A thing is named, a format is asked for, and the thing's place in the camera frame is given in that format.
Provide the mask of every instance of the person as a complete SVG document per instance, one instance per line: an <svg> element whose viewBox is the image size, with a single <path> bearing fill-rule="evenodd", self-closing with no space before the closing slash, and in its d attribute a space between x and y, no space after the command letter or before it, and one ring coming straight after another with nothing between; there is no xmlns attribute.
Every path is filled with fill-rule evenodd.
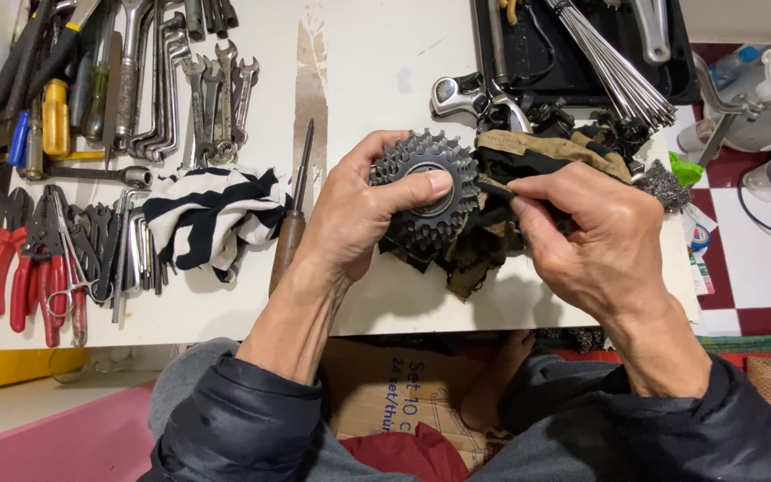
<svg viewBox="0 0 771 482"><path fill-rule="evenodd" d="M166 367L142 480L415 480L362 465L338 444L315 379L335 314L391 214L451 189L441 170L369 186L372 159L405 136L374 132L329 172L293 263L242 343L202 343ZM623 364L565 362L516 332L461 406L469 426L515 436L468 480L771 480L771 407L704 352L666 289L661 205L575 162L508 188L537 273L603 326ZM581 229L564 237L539 200Z"/></svg>

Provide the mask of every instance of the black and white striped rag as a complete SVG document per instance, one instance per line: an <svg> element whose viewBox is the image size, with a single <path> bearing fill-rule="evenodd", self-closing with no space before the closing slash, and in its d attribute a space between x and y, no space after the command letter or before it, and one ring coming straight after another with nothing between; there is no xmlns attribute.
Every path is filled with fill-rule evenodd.
<svg viewBox="0 0 771 482"><path fill-rule="evenodd" d="M154 180L143 209L160 259L230 281L238 250L278 237L291 202L273 169L210 167Z"/></svg>

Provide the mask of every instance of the black cable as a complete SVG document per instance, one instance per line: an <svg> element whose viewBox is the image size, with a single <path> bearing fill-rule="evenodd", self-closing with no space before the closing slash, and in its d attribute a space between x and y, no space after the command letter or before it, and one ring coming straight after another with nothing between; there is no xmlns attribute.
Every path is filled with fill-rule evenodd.
<svg viewBox="0 0 771 482"><path fill-rule="evenodd" d="M758 220L755 217L755 215L752 214L751 211L749 211L749 208L745 205L745 202L743 201L743 178L745 178L745 175L754 169L755 168L753 167L752 169L744 170L743 173L740 174L739 176L739 180L737 181L737 197L739 198L739 205L743 207L743 211L745 211L745 214L747 214L751 218L751 220L755 221L755 223L760 225L763 229L771 231L771 225L767 225L763 221Z"/></svg>
<svg viewBox="0 0 771 482"><path fill-rule="evenodd" d="M537 15L535 14L535 11L531 8L530 2L523 2L522 4L525 5L525 9L529 11L529 16L531 17L531 22L535 25L535 30L537 31L537 34L540 35L541 41L543 42L543 46L547 49L547 56L549 57L549 65L547 67L539 72L534 72L532 74L525 74L520 75L520 78L525 80L526 82L537 82L542 77L546 76L551 72L552 68L555 67L555 46L552 45L551 40L546 35L546 32L543 31L541 28L540 21L537 20Z"/></svg>

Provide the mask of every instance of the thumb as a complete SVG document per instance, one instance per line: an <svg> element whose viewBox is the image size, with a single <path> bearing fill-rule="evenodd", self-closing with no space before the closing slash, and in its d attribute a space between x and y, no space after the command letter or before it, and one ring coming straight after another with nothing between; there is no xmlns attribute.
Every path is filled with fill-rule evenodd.
<svg viewBox="0 0 771 482"><path fill-rule="evenodd" d="M519 231L529 241L535 257L567 249L567 238L559 233L549 211L535 199L516 196L510 200L510 208L519 219Z"/></svg>
<svg viewBox="0 0 771 482"><path fill-rule="evenodd" d="M370 188L377 206L389 214L433 203L451 190L454 181L444 170L428 170Z"/></svg>

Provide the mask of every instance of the cardboard box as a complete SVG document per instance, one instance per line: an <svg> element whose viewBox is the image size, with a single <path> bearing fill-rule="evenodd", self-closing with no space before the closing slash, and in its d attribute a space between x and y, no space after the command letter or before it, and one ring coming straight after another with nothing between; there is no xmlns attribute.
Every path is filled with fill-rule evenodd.
<svg viewBox="0 0 771 482"><path fill-rule="evenodd" d="M320 367L332 392L329 426L338 440L415 433L424 422L451 441L469 470L505 443L497 434L466 428L455 409L484 367L481 362L331 338Z"/></svg>

